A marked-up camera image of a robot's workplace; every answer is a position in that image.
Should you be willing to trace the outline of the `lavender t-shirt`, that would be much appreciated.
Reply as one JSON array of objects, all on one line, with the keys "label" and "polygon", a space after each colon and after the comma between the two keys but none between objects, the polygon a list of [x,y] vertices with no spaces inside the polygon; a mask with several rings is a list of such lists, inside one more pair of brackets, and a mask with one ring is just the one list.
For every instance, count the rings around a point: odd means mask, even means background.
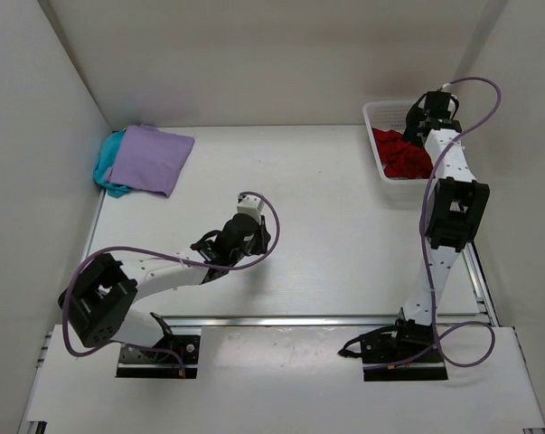
[{"label": "lavender t-shirt", "polygon": [[193,150],[195,139],[155,127],[129,126],[122,130],[115,163],[108,175],[113,184],[168,198]]}]

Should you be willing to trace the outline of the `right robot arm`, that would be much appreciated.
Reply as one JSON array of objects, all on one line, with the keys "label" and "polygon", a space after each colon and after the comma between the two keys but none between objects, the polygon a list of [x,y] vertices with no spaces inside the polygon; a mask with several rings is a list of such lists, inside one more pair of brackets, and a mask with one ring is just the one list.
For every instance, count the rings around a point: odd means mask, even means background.
[{"label": "right robot arm", "polygon": [[362,358],[372,370],[448,359],[437,330],[438,304],[454,263],[478,232],[490,195],[489,185],[478,182],[466,162],[457,110],[456,97],[439,89],[424,94],[406,117],[403,136],[433,164],[419,218],[423,266],[416,292],[395,323],[353,338],[338,353]]}]

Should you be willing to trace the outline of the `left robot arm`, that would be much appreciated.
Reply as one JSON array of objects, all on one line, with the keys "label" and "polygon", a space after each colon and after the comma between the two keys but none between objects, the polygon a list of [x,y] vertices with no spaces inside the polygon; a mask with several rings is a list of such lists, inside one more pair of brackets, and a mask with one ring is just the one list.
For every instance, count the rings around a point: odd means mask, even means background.
[{"label": "left robot arm", "polygon": [[139,310],[137,302],[255,266],[278,241],[278,234],[268,232],[264,216],[238,212],[222,229],[205,233],[173,255],[141,250],[142,259],[127,261],[115,258],[115,247],[95,252],[80,264],[58,299],[66,350],[86,357],[118,343],[153,362],[182,363],[185,349],[174,343],[170,327],[158,314]]}]

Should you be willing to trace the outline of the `red garment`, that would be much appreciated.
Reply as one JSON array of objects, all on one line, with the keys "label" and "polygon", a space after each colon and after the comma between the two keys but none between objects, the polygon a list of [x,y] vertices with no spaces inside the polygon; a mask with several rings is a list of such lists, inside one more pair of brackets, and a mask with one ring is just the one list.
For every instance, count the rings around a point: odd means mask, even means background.
[{"label": "red garment", "polygon": [[389,179],[427,179],[433,164],[425,149],[405,141],[403,135],[394,130],[373,128],[372,134],[383,173]]}]

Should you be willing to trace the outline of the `teal t-shirt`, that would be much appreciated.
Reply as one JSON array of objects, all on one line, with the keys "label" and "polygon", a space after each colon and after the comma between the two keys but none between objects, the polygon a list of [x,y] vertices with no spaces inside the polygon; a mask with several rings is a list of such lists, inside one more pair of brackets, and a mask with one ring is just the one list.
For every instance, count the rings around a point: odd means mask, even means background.
[{"label": "teal t-shirt", "polygon": [[108,180],[108,175],[115,163],[124,135],[124,131],[116,131],[104,140],[92,172],[93,181],[114,198],[121,197],[132,191],[128,186],[113,184]]}]

